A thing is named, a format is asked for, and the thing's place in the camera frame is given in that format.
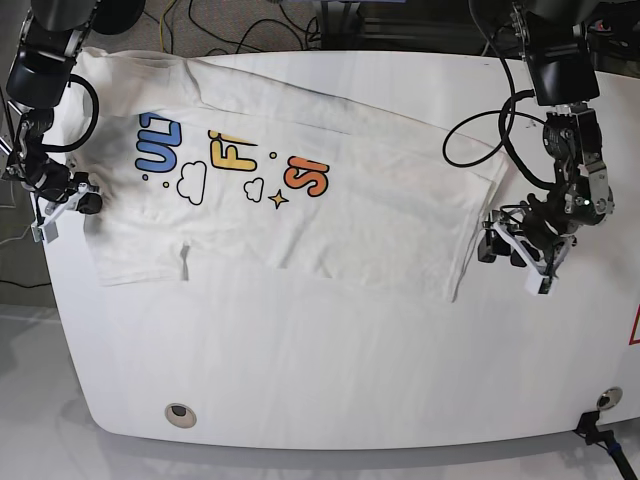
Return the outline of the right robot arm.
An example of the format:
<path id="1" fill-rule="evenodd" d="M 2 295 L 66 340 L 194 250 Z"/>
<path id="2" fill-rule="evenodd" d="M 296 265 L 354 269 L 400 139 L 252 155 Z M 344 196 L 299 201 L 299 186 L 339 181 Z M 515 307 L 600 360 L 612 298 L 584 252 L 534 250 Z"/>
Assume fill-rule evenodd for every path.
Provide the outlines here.
<path id="1" fill-rule="evenodd" d="M 46 239 L 46 229 L 64 211 L 93 215 L 102 207 L 99 189 L 90 183 L 87 173 L 74 174 L 50 157 L 52 153 L 67 154 L 79 149 L 97 126 L 97 92 L 72 70 L 99 6 L 98 1 L 32 1 L 21 26 L 6 88 L 1 92 L 4 109 L 14 106 L 20 112 L 17 123 L 12 122 L 10 113 L 5 114 L 11 149 L 2 178 L 21 184 L 35 200 L 47 201 L 44 210 L 35 207 L 32 231 L 38 241 Z M 53 126 L 54 108 L 65 89 L 73 84 L 82 86 L 89 95 L 89 124 L 82 136 L 70 144 L 46 144 L 44 135 Z"/>

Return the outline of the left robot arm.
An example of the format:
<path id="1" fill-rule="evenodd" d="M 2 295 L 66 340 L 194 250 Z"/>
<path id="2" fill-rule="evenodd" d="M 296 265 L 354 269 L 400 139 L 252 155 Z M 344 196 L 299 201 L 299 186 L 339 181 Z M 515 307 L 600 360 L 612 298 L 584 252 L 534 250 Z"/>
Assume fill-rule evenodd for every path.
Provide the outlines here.
<path id="1" fill-rule="evenodd" d="M 546 197 L 530 194 L 492 211 L 478 259 L 492 263 L 503 256 L 527 269 L 526 287 L 534 295 L 551 291 L 577 230 L 602 223 L 615 208 L 601 129 L 588 104 L 600 94 L 585 26 L 595 7 L 593 1 L 517 1 L 511 13 L 532 87 L 504 104 L 499 131 L 506 131 L 510 109 L 521 100 L 532 98 L 546 108 L 542 140 L 554 161 L 554 180 L 535 179 L 512 144 L 504 144 L 518 170 Z"/>

